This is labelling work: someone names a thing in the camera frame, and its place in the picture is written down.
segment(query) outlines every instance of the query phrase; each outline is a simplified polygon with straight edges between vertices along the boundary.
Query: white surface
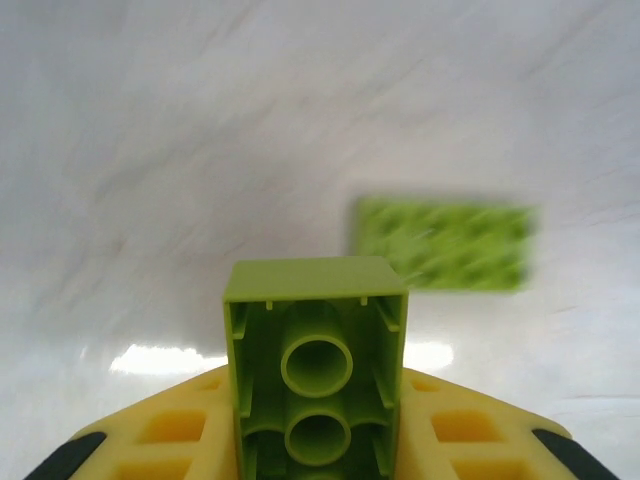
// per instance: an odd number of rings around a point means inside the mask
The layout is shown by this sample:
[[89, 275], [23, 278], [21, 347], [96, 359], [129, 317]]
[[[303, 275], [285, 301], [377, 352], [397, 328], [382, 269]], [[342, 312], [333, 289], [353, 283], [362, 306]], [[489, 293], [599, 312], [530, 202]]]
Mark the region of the white surface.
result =
[[378, 186], [541, 206], [532, 288], [413, 297], [407, 362], [640, 478], [639, 24], [631, 0], [3, 0], [0, 478], [223, 362], [233, 262], [340, 254]]

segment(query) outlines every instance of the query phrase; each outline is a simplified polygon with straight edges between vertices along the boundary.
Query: lego brick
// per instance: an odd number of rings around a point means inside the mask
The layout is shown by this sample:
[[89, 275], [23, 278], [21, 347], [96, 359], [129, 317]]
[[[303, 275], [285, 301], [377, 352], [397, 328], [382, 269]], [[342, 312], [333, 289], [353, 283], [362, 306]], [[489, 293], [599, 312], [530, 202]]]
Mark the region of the lego brick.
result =
[[510, 291], [528, 277], [532, 233], [531, 208], [366, 197], [353, 249], [385, 257], [413, 289]]
[[[238, 480], [231, 380], [229, 368], [221, 367], [103, 418], [27, 479]], [[560, 425], [495, 398], [404, 369], [401, 399], [395, 480], [617, 480]], [[370, 417], [369, 405], [354, 407], [363, 419]], [[185, 431], [175, 422], [194, 410], [206, 417], [197, 440], [193, 421]], [[149, 431], [162, 425], [164, 433], [153, 443], [156, 435]], [[352, 430], [352, 443], [366, 442], [366, 429]], [[281, 444], [274, 438], [263, 438], [262, 461], [272, 474], [262, 479], [376, 478], [365, 469], [345, 475], [339, 464], [322, 476], [298, 464], [283, 474]], [[369, 452], [359, 453], [355, 463], [368, 465]]]
[[242, 478], [391, 479], [407, 291], [387, 262], [239, 262], [224, 302]]

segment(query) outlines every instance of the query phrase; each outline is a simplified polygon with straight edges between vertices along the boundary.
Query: blurry green brick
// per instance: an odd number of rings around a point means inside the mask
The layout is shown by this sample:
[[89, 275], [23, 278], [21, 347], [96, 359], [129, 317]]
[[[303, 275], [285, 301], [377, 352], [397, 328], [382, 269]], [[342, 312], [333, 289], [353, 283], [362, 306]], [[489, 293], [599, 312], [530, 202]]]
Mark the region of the blurry green brick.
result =
[[355, 254], [385, 257], [411, 288], [510, 291], [528, 277], [531, 208], [366, 197], [353, 228]]
[[407, 295], [380, 257], [235, 265], [225, 329], [244, 480], [392, 479]]

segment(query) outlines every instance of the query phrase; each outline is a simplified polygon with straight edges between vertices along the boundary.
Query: yellow plastic base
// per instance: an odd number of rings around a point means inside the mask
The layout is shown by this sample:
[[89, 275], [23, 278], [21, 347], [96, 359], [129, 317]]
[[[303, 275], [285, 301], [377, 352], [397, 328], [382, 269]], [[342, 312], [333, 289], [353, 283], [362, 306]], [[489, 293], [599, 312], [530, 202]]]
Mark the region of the yellow plastic base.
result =
[[[536, 440], [560, 425], [404, 369], [396, 480], [574, 480]], [[89, 425], [104, 443], [72, 480], [237, 480], [226, 367]]]

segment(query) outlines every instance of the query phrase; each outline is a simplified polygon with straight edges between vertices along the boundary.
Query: lime green lego brick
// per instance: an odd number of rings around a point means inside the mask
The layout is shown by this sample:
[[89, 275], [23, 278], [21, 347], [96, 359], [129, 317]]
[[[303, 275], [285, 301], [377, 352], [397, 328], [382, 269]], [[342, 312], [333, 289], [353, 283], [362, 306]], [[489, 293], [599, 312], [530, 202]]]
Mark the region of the lime green lego brick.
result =
[[235, 265], [225, 328], [244, 480], [392, 479], [407, 298], [380, 257]]
[[510, 291], [528, 277], [531, 208], [368, 197], [355, 213], [355, 253], [385, 257], [411, 288]]

